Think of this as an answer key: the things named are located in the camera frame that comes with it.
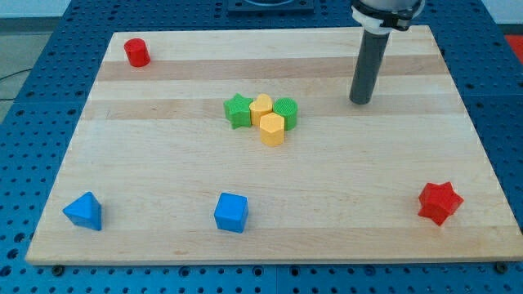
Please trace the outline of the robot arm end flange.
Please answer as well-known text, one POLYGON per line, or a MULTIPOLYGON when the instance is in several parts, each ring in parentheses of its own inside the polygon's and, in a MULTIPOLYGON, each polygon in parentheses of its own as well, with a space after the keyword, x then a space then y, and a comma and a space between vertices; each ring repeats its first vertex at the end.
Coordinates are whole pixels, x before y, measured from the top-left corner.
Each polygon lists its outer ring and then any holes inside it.
POLYGON ((425 0, 352 0, 352 18, 369 33, 403 32, 421 14, 425 4, 425 0))

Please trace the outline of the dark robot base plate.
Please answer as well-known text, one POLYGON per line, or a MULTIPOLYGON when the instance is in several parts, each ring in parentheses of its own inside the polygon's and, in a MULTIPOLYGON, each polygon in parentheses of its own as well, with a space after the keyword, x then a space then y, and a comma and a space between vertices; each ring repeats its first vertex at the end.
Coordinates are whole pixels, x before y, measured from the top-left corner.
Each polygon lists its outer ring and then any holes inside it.
POLYGON ((227 0, 227 11, 232 14, 271 12, 310 12, 314 0, 227 0))

